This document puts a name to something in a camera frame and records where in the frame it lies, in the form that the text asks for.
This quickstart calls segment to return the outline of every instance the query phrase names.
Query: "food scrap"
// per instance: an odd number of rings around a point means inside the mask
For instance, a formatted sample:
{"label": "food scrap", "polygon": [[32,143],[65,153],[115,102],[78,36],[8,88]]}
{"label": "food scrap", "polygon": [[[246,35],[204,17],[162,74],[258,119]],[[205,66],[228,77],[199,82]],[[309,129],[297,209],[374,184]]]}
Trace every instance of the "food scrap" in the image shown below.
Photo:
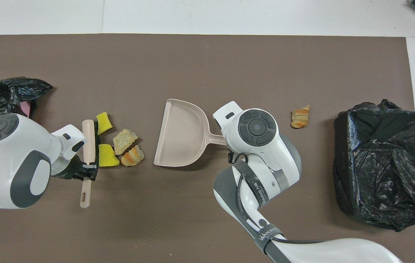
{"label": "food scrap", "polygon": [[113,125],[110,123],[108,114],[106,112],[102,112],[99,115],[97,115],[97,122],[98,122],[97,135],[105,133],[107,130],[113,128]]}
{"label": "food scrap", "polygon": [[303,128],[308,124],[308,116],[310,113],[310,105],[307,105],[300,110],[292,111],[291,126],[297,129]]}
{"label": "food scrap", "polygon": [[139,149],[139,145],[136,145],[121,157],[121,163],[125,166],[135,166],[142,159],[144,153]]}
{"label": "food scrap", "polygon": [[109,144],[99,144],[98,145],[98,166],[117,166],[119,165],[119,160],[115,156],[113,148]]}
{"label": "food scrap", "polygon": [[132,145],[132,143],[139,138],[135,132],[128,129],[123,129],[118,135],[113,138],[116,155],[124,153],[124,151]]}

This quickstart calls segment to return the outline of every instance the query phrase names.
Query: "brush handle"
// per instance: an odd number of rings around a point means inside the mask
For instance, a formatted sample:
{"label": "brush handle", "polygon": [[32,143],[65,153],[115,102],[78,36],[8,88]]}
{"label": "brush handle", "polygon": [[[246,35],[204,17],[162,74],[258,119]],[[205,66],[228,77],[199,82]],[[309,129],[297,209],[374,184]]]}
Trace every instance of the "brush handle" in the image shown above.
{"label": "brush handle", "polygon": [[[87,143],[82,147],[84,151],[84,162],[87,164],[95,161],[95,130],[94,121],[85,120],[82,122],[82,133],[87,138]],[[92,181],[84,178],[82,181],[82,191],[80,193],[80,206],[87,208],[90,205],[90,189]]]}

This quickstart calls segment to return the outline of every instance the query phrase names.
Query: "pink object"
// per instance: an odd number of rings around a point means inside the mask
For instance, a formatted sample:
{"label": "pink object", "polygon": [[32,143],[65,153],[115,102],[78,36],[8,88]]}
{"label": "pink object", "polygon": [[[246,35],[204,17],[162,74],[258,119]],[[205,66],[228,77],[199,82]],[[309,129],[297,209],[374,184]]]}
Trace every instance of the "pink object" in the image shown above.
{"label": "pink object", "polygon": [[25,115],[27,115],[27,117],[30,118],[30,101],[21,102],[20,108],[25,113]]}

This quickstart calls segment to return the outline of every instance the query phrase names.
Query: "bread piece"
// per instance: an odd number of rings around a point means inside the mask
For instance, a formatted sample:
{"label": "bread piece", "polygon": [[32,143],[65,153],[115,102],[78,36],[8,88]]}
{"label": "bread piece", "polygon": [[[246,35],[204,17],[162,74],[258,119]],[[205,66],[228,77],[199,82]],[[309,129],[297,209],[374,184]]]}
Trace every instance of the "bread piece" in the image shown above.
{"label": "bread piece", "polygon": [[139,145],[136,145],[121,157],[121,163],[125,166],[135,166],[142,159],[144,159],[144,153],[139,149]]}
{"label": "bread piece", "polygon": [[310,114],[310,105],[307,105],[300,110],[292,111],[292,123],[291,126],[297,129],[303,128],[308,125],[308,117]]}
{"label": "bread piece", "polygon": [[131,146],[137,138],[139,137],[132,130],[123,129],[115,138],[113,138],[115,154],[120,155],[124,153],[124,151]]}

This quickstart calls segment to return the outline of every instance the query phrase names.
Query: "croissant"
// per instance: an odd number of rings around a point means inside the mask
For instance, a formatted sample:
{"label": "croissant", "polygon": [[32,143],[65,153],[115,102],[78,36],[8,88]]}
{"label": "croissant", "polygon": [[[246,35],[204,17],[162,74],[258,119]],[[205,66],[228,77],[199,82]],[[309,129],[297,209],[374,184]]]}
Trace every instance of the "croissant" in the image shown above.
{"label": "croissant", "polygon": [[136,145],[121,157],[121,163],[125,166],[135,166],[142,159],[144,153],[139,149],[139,145]]}
{"label": "croissant", "polygon": [[303,128],[308,124],[308,116],[310,114],[310,105],[307,105],[300,110],[292,111],[291,126],[297,129]]}

